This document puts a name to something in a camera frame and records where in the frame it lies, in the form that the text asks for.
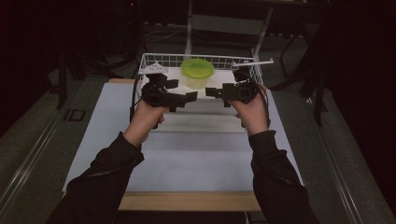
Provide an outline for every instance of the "green bowl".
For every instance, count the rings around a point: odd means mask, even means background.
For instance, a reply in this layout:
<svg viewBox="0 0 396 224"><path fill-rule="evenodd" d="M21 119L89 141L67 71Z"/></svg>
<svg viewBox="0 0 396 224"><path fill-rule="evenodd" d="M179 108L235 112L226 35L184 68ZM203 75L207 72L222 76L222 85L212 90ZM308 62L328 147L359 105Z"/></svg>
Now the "green bowl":
<svg viewBox="0 0 396 224"><path fill-rule="evenodd" d="M210 78L215 73L212 63L204 59L188 59L181 64L181 74L193 79Z"/></svg>

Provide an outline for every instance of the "white sheet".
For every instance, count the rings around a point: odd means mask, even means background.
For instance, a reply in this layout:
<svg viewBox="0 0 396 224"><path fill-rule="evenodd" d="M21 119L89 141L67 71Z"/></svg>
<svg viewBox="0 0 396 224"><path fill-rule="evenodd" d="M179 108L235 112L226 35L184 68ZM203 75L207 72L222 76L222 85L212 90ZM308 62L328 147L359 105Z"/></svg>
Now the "white sheet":
<svg viewBox="0 0 396 224"><path fill-rule="evenodd" d="M99 150L108 147L118 133L126 129L132 90L130 84L105 84L64 190L71 179L90 166ZM288 158L299 174L274 99L271 92L267 94L270 128L277 131L278 147L288 151ZM240 126L239 119L224 116ZM227 124L223 120L212 121L213 126ZM165 123L172 122L173 119L165 115ZM143 153L146 159L134 169L127 191L252 190L251 149L246 133L151 132L143 145Z"/></svg>

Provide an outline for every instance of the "black jacket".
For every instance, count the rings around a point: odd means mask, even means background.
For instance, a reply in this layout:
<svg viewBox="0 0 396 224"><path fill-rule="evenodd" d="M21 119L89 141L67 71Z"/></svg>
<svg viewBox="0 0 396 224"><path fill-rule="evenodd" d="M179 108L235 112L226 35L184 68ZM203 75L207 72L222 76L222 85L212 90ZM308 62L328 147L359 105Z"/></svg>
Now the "black jacket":
<svg viewBox="0 0 396 224"><path fill-rule="evenodd" d="M251 135L249 143L253 149L253 188L269 223L318 223L286 151L276 147L275 132ZM68 184L67 193L47 223L111 224L132 170L142 160L140 148L129 144L120 133L96 155L87 171Z"/></svg>

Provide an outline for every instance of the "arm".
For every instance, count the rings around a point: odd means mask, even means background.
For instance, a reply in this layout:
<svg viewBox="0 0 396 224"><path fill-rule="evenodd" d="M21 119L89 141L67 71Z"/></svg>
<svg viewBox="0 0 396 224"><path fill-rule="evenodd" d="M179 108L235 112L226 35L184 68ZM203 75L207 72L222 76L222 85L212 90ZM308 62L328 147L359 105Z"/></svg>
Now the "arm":
<svg viewBox="0 0 396 224"><path fill-rule="evenodd" d="M318 223L286 151L276 147L276 132L268 131L260 95L247 105L238 101L229 103L247 129L253 149L253 190L269 223Z"/></svg>
<svg viewBox="0 0 396 224"><path fill-rule="evenodd" d="M125 132L96 155L88 170L70 181L47 223L112 223L131 172L144 159L140 146L151 128L163 122L166 110L141 101Z"/></svg>

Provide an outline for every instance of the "wire basket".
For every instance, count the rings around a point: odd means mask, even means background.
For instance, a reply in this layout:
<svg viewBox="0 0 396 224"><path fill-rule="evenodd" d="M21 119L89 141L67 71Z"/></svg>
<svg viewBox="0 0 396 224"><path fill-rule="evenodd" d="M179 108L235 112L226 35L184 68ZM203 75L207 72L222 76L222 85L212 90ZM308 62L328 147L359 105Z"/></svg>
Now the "wire basket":
<svg viewBox="0 0 396 224"><path fill-rule="evenodd" d="M213 64L217 70L235 70L234 63L256 63L254 58L215 56L215 55L194 55L194 54L160 54L145 53L139 67L139 74L143 74L143 69L153 63L159 63L164 67L180 67L181 64L192 58L204 59ZM250 65L249 73L257 83L262 83L260 66Z"/></svg>

